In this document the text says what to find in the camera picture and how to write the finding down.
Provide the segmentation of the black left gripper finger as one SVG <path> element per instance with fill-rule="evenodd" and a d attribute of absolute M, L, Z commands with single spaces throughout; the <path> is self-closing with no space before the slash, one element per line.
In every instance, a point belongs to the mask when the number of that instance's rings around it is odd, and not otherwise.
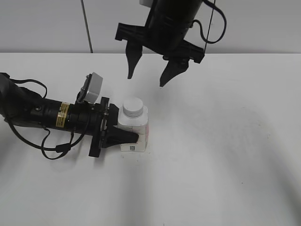
<path fill-rule="evenodd" d="M 116 127 L 108 127 L 102 135 L 102 148 L 115 145 L 131 144 L 138 141 L 139 135 Z"/>
<path fill-rule="evenodd" d="M 108 108 L 107 126 L 117 126 L 119 118 L 119 108 L 110 104 Z"/>

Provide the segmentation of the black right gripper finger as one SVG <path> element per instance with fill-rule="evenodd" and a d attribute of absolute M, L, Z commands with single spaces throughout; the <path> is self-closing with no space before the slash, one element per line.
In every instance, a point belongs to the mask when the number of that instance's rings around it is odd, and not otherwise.
<path fill-rule="evenodd" d="M 168 63 L 160 77 L 160 87 L 164 87 L 171 79 L 177 75 L 184 73 L 189 67 L 189 58 L 182 57 L 167 57 L 163 56 L 163 59 Z"/>
<path fill-rule="evenodd" d="M 126 57 L 128 62 L 128 79 L 132 79 L 135 67 L 142 57 L 143 46 L 133 41 L 128 41 L 126 45 Z"/>

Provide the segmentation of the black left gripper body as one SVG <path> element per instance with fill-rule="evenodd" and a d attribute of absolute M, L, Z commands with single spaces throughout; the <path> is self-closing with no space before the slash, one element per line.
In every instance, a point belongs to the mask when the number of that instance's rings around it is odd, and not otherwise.
<path fill-rule="evenodd" d="M 101 153 L 101 140 L 103 124 L 106 120 L 106 112 L 109 98 L 102 97 L 98 104 L 74 104 L 68 110 L 68 129 L 80 134 L 80 137 L 72 143 L 77 145 L 85 135 L 91 136 L 88 156 L 99 157 Z"/>

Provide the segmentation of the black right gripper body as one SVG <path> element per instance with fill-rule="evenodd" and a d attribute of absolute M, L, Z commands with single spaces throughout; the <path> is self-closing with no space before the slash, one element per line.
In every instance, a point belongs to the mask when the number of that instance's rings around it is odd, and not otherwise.
<path fill-rule="evenodd" d="M 119 23 L 115 39 L 133 41 L 159 55 L 189 58 L 199 64 L 205 56 L 204 49 L 184 39 L 190 25 L 162 14 L 153 14 L 145 26 Z"/>

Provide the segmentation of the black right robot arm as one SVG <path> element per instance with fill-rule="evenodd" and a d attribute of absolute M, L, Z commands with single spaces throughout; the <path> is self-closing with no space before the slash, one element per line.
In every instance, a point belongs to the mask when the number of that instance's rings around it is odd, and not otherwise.
<path fill-rule="evenodd" d="M 128 79 L 134 74 L 143 47 L 160 55 L 168 63 L 160 77 L 160 86 L 187 71 L 189 61 L 200 63 L 204 49 L 184 38 L 193 23 L 200 0 L 154 0 L 144 26 L 119 23 L 115 39 L 126 40 Z"/>

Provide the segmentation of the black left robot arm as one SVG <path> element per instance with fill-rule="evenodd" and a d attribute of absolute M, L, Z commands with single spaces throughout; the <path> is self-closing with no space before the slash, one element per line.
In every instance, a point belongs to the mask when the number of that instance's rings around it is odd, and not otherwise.
<path fill-rule="evenodd" d="M 23 87 L 33 82 L 44 87 L 34 79 L 15 80 L 7 73 L 0 74 L 0 114 L 12 132 L 24 143 L 46 152 L 56 152 L 57 158 L 64 157 L 84 136 L 92 137 L 89 156 L 99 157 L 101 149 L 130 144 L 138 141 L 138 134 L 117 127 L 119 108 L 109 102 L 109 98 L 99 97 L 103 78 L 91 73 L 86 76 L 83 87 L 77 94 L 74 104 L 47 99 L 46 96 Z M 43 139 L 40 145 L 24 138 L 16 127 L 41 128 L 47 133 L 51 129 L 70 132 L 70 141 L 54 148 L 45 147 Z"/>

